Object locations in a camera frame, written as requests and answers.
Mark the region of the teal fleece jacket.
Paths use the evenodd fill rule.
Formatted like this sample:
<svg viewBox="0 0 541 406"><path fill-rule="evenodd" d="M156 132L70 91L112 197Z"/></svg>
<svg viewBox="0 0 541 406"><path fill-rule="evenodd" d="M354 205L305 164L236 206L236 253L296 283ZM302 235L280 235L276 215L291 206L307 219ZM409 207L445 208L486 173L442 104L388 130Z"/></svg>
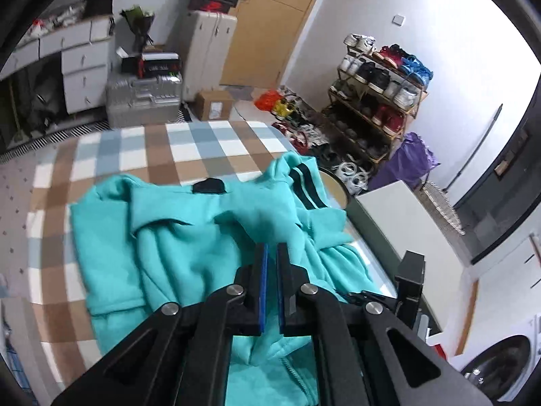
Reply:
<svg viewBox="0 0 541 406"><path fill-rule="evenodd" d="M188 307L230 285L260 245L288 247L313 284L341 296L377 291L332 207L316 161L294 152L249 181L156 185L121 174L71 208L94 336L103 352L167 302Z"/></svg>

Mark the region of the washing machine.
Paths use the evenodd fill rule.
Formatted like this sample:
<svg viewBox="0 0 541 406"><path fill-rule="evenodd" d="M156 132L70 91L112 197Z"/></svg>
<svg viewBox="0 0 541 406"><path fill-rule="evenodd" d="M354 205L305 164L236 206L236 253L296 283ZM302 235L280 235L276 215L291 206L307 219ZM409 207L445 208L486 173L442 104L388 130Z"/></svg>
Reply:
<svg viewBox="0 0 541 406"><path fill-rule="evenodd" d="M490 400L511 403L540 361L540 315L510 327L505 335L487 336L448 362Z"/></svg>

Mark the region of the checkered bed blanket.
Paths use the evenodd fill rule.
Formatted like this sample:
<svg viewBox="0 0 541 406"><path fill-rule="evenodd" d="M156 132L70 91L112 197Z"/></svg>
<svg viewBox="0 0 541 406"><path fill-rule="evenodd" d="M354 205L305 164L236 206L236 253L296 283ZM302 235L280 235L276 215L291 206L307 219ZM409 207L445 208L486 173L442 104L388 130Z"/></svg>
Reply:
<svg viewBox="0 0 541 406"><path fill-rule="evenodd" d="M37 167L27 216L29 292L40 342L54 379L68 387L103 355L86 306L75 257L71 208L95 185L129 174L156 185L190 185L207 179L249 181L274 159L297 153L276 128L259 122L168 124L91 134L44 155ZM377 273L358 237L348 230L377 286L394 296L392 280ZM244 364L288 361L304 339L283 338L277 320L276 251L269 251L265 326L259 336L239 335L232 353Z"/></svg>

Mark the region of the round woven stool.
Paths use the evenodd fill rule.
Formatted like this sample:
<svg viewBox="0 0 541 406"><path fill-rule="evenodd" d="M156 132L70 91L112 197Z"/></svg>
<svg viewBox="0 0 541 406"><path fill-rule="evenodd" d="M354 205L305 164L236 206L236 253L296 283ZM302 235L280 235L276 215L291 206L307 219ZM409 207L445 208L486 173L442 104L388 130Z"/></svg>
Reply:
<svg viewBox="0 0 541 406"><path fill-rule="evenodd" d="M326 188L326 195L330 205L336 209L347 209L350 195L344 183L333 172L323 167L319 168L319 174Z"/></svg>

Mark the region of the purple bag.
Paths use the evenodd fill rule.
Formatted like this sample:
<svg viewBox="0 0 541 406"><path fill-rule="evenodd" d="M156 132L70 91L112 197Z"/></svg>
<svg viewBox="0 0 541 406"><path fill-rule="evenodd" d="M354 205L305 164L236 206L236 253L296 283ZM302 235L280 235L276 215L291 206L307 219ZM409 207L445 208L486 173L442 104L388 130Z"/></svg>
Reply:
<svg viewBox="0 0 541 406"><path fill-rule="evenodd" d="M440 162L425 141L415 132L408 132L401 146L370 179L368 190L374 191L397 181L414 190Z"/></svg>

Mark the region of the wooden shoe rack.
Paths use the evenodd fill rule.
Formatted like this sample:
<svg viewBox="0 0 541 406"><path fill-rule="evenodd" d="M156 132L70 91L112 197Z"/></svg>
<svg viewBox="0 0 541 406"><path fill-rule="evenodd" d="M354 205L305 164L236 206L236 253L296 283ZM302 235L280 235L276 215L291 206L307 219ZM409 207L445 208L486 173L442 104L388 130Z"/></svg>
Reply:
<svg viewBox="0 0 541 406"><path fill-rule="evenodd" d="M337 78L327 89L324 124L354 159L375 171L417 118L434 73L398 44L379 48L374 37L351 33L344 45Z"/></svg>

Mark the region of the orange plastic bag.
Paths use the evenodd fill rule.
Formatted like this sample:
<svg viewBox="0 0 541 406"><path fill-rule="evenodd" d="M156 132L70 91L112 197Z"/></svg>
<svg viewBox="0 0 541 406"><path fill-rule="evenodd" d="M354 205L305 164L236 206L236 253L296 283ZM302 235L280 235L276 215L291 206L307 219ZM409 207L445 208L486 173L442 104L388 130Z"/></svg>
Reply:
<svg viewBox="0 0 541 406"><path fill-rule="evenodd" d="M254 102L254 106L261 111L272 112L273 107L280 100L282 100L282 95L277 90L268 90Z"/></svg>

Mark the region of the cardboard box on floor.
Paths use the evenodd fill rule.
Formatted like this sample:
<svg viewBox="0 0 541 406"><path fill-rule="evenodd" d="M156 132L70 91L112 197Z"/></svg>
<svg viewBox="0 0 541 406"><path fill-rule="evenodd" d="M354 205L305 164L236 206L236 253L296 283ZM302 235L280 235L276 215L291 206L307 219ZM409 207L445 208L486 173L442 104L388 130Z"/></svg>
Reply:
<svg viewBox="0 0 541 406"><path fill-rule="evenodd" d="M234 99L228 91L202 91L195 97L194 113L204 122L228 120L233 105Z"/></svg>

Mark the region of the silver flat suitcase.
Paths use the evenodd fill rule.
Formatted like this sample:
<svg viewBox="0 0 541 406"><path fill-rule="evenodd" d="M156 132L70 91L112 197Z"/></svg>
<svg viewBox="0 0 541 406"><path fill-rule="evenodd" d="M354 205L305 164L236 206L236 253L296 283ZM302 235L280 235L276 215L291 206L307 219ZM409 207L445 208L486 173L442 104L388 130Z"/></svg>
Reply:
<svg viewBox="0 0 541 406"><path fill-rule="evenodd" d="M110 128L131 128L175 122L182 101L179 75L138 79L116 75L105 89Z"/></svg>

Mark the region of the black shoe box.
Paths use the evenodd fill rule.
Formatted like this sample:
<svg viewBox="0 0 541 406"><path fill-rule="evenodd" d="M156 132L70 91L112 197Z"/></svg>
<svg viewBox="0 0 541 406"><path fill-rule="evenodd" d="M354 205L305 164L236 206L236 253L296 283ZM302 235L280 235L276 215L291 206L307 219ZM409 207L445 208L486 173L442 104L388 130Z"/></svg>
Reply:
<svg viewBox="0 0 541 406"><path fill-rule="evenodd" d="M123 58L120 72L137 76L138 79L178 75L181 72L181 59L174 52L141 53Z"/></svg>

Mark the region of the wooden door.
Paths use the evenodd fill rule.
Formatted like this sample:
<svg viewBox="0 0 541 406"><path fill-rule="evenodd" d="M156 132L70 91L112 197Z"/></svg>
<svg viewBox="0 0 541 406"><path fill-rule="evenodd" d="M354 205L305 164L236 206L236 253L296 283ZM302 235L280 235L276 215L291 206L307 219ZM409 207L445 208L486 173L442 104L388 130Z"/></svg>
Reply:
<svg viewBox="0 0 541 406"><path fill-rule="evenodd" d="M221 84L275 87L314 0L239 0Z"/></svg>

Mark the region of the white upright suitcase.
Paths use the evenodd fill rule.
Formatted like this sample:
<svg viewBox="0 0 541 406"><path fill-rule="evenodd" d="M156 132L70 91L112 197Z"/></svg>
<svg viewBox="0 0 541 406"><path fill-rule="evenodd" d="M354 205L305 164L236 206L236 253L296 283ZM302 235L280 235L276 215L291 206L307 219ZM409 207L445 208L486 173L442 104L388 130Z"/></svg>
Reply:
<svg viewBox="0 0 541 406"><path fill-rule="evenodd" d="M236 27L237 18L227 14L189 11L185 15L178 46L185 102L219 87Z"/></svg>

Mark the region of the white drawer desk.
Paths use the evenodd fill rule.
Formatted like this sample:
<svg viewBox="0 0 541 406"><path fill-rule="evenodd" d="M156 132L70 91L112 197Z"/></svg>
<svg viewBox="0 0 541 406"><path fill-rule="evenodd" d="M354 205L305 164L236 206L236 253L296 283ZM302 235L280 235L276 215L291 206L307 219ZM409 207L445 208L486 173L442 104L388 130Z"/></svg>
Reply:
<svg viewBox="0 0 541 406"><path fill-rule="evenodd" d="M97 108L105 102L114 46L114 18L86 18L16 47L1 69L1 78L59 55L67 112Z"/></svg>

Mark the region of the dark flower bouquet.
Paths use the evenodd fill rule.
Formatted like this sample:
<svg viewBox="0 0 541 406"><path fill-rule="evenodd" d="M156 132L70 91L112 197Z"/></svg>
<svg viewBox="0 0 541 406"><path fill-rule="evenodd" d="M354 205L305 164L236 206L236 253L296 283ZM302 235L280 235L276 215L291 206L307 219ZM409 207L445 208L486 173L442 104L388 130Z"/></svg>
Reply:
<svg viewBox="0 0 541 406"><path fill-rule="evenodd" d="M129 9L123 9L120 16L126 20L130 31L134 35L133 49L138 53L142 53L148 44L153 43L149 31L155 18L154 13L143 10L140 5L133 5Z"/></svg>

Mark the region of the wall light switch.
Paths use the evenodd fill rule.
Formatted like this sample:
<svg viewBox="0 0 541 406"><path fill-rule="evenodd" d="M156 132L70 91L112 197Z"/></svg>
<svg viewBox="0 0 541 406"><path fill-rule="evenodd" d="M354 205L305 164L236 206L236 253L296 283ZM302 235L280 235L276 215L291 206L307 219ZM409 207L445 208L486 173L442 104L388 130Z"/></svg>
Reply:
<svg viewBox="0 0 541 406"><path fill-rule="evenodd" d="M393 24L396 26L402 27L404 21L405 21L405 17L402 15L397 14L393 17Z"/></svg>

